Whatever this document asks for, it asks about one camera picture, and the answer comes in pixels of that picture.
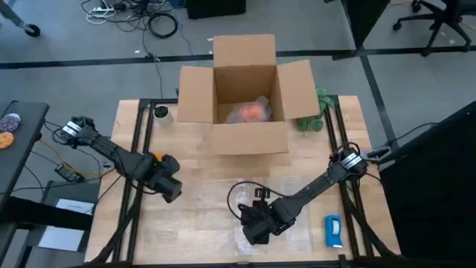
black panel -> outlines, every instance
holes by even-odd
[[[404,256],[474,259],[475,122],[476,102],[397,150],[381,172]]]
[[[185,7],[190,19],[237,15],[246,11],[246,0],[187,0]]]
[[[356,48],[363,44],[390,0],[343,0]]]

gray floor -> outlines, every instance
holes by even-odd
[[[79,1],[16,0],[14,10],[23,19],[38,24],[42,28],[42,36],[31,39],[0,18],[0,63],[145,55],[140,31],[124,33],[112,24],[91,25],[85,20],[79,4]],[[430,22],[406,22],[398,33],[391,30],[398,17],[410,14],[407,5],[389,7],[367,38],[366,48],[424,46],[431,34],[428,30]],[[354,48],[339,1],[324,4],[321,0],[250,0],[247,13],[241,16],[189,20],[183,10],[177,10],[176,15],[184,25],[183,34],[190,40],[194,54],[208,54],[212,43],[207,39],[212,36],[240,33],[273,33],[279,51]],[[465,22],[476,24],[474,18],[465,18]],[[468,28],[466,31],[476,39],[476,31]],[[443,28],[441,32],[435,45],[463,44],[451,29]],[[166,40],[157,40],[149,33],[145,37],[147,47],[154,54],[189,54],[187,43],[180,34]],[[475,57],[475,53],[432,54],[428,58],[418,54],[370,56],[370,64],[396,135],[425,122],[439,121],[473,101],[476,98],[476,77],[472,76],[476,67]],[[316,83],[327,87],[329,93],[359,96],[372,145],[377,147],[383,144],[387,138],[360,59],[333,61],[330,57],[306,58],[311,60]],[[278,62],[299,59],[302,58],[279,58]],[[175,97],[181,66],[195,64],[158,64],[164,98]],[[210,66],[212,62],[200,64]],[[112,131],[119,100],[161,97],[158,75],[152,63],[0,70],[0,81],[2,98],[47,102],[51,106],[48,120],[58,124],[72,115],[87,115],[96,121],[104,135]],[[400,141],[400,144],[412,137],[414,135]],[[81,153],[67,147],[56,148],[78,169],[95,170],[97,167],[93,159]],[[34,150],[54,158],[54,154],[41,144],[37,144]],[[61,180],[53,172],[52,164],[43,159],[32,155],[28,165],[43,184],[50,179]],[[22,173],[16,187],[36,185],[37,182],[28,173]],[[41,197],[40,191],[19,191],[17,195],[32,200]],[[2,267],[12,267],[24,236],[20,232],[17,234]],[[32,258],[44,255],[38,253]],[[57,263],[58,267],[66,265]],[[31,265],[29,267],[45,267],[41,261],[36,266]]]

office chair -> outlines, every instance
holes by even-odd
[[[434,23],[431,25],[430,30],[433,30],[430,41],[426,45],[426,48],[422,51],[421,55],[427,57],[431,54],[431,46],[433,41],[437,37],[438,32],[440,31],[441,25],[446,23],[449,27],[453,28],[462,38],[465,39],[466,44],[463,46],[463,51],[467,52],[471,49],[471,38],[468,34],[461,28],[460,22],[463,20],[462,15],[476,15],[476,0],[442,0],[446,4],[445,10],[442,10],[433,4],[428,3],[423,0],[414,0],[412,2],[412,10],[415,13],[421,9],[421,5],[427,7],[432,13],[407,16],[400,18],[394,25],[393,30],[398,31],[402,27],[402,22],[411,21],[411,20],[420,20],[420,19],[430,19],[434,20]]]

cardboard box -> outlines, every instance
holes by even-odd
[[[319,113],[309,61],[277,66],[270,34],[215,36],[213,58],[213,68],[182,67],[177,121],[212,123],[217,154],[288,152],[285,120]],[[235,104],[261,95],[273,121],[224,124]]]

clear plastic wrap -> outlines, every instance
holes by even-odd
[[[259,96],[258,99],[247,103],[236,104],[228,114],[225,123],[256,123],[271,120],[271,109],[269,100],[265,96]]]
[[[157,204],[156,209],[141,212],[136,257],[153,259],[151,263],[183,264],[234,262],[259,257],[272,261],[276,256],[313,253],[309,209],[305,206],[296,224],[280,236],[272,235],[268,245],[250,245],[240,222],[226,204],[230,187],[236,182],[252,180],[282,193],[295,193],[308,183],[303,176],[254,177],[252,179],[218,179],[184,184],[184,194],[170,205],[145,198],[144,207]],[[238,185],[230,196],[230,204],[239,213],[237,204],[251,205],[254,185]]]

